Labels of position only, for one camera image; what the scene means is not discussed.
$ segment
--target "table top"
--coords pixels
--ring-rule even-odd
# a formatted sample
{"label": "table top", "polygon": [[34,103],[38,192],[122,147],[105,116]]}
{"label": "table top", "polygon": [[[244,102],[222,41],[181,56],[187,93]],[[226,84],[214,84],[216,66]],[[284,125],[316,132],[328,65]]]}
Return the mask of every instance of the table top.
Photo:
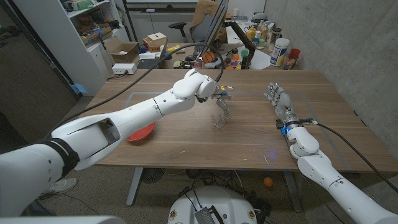
{"label": "table top", "polygon": [[[215,78],[219,70],[202,70]],[[130,90],[82,116],[121,110],[172,88],[186,70],[153,70]],[[103,101],[144,73],[105,83],[88,106]],[[377,169],[397,172],[398,162],[365,127],[351,107],[318,71],[226,70],[220,85],[233,87],[227,101],[233,115],[217,130],[213,123],[222,110],[215,100],[155,123],[154,132],[142,142],[124,141],[107,158],[107,166],[167,167],[192,169],[298,170],[284,137],[275,128],[277,116],[265,99],[269,82],[278,83],[290,95],[297,117],[313,117],[342,134]],[[367,172],[371,169],[340,138],[319,126],[307,125],[321,150],[340,171]]]}
{"label": "table top", "polygon": [[[175,47],[177,44],[179,46],[183,46],[183,45],[185,45],[187,43],[169,43],[167,45],[169,47]],[[241,46],[243,46],[243,44],[225,44],[224,45],[224,50],[220,50],[220,54],[225,54],[229,50],[231,50],[233,48],[238,48],[238,47],[241,47]],[[170,60],[164,60],[163,65],[160,68],[162,68],[162,69],[173,69],[174,62],[178,61],[178,60],[185,60],[186,56],[193,55],[193,49],[194,49],[194,47],[187,47],[185,49],[185,53],[173,54],[173,58],[170,59]],[[263,48],[261,51],[266,53],[267,55],[269,55],[268,48]],[[137,65],[139,63],[139,56],[137,56],[132,61],[132,63],[135,63]],[[283,66],[275,67],[275,66],[271,65],[271,66],[265,68],[264,70],[283,70]]]}

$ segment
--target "table leg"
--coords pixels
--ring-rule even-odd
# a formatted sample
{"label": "table leg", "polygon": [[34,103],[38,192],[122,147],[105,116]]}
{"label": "table leg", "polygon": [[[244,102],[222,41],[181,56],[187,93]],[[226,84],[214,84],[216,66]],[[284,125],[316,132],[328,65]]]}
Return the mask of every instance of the table leg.
{"label": "table leg", "polygon": [[293,173],[289,171],[284,171],[284,177],[286,181],[287,190],[289,191],[290,199],[292,201],[293,210],[295,212],[301,212],[303,210],[299,193],[297,192],[296,183],[294,182]]}
{"label": "table leg", "polygon": [[136,199],[139,181],[141,180],[142,170],[144,170],[144,168],[142,168],[142,167],[136,167],[136,169],[134,170],[129,195],[127,196],[127,200],[126,200],[126,204],[128,206],[133,205],[134,200]]}

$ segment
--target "power strip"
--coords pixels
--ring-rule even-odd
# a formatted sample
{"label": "power strip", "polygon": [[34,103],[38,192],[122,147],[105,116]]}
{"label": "power strip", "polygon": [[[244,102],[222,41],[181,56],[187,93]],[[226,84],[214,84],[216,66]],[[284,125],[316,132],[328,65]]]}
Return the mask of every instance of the power strip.
{"label": "power strip", "polygon": [[137,70],[137,66],[135,63],[116,63],[112,67],[113,73],[115,75],[124,74],[127,70],[128,74],[134,74]]}

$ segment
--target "orange ball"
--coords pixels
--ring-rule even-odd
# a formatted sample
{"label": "orange ball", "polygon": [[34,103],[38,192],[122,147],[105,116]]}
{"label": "orange ball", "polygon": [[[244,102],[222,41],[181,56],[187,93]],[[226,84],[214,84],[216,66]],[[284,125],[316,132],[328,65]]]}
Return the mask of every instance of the orange ball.
{"label": "orange ball", "polygon": [[233,59],[233,60],[239,60],[239,55],[238,55],[238,54],[234,54],[234,55],[232,56],[232,59]]}
{"label": "orange ball", "polygon": [[212,61],[214,60],[214,58],[216,58],[216,57],[214,56],[214,53],[211,52],[211,51],[207,51],[207,52],[203,55],[203,57],[202,57],[201,59],[203,60],[204,63],[210,63],[210,62],[212,62]]}
{"label": "orange ball", "polygon": [[269,178],[269,177],[264,178],[264,185],[265,185],[265,186],[271,187],[272,184],[273,184],[273,181],[272,181],[271,178]]}

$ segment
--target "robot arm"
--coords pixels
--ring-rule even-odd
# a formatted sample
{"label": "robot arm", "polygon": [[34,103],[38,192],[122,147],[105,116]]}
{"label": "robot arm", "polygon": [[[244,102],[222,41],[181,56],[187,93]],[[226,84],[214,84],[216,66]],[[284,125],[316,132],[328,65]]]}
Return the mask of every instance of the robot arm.
{"label": "robot arm", "polygon": [[130,134],[172,113],[205,101],[216,83],[190,70],[163,94],[126,109],[79,118],[52,132],[52,139],[0,155],[0,217],[18,216],[51,184],[72,169],[104,159]]}
{"label": "robot arm", "polygon": [[319,149],[319,142],[300,127],[289,95],[278,84],[270,83],[267,99],[282,120],[283,130],[290,142],[290,153],[300,172],[321,185],[356,223],[398,223],[398,215],[387,211],[359,188],[345,179]]}

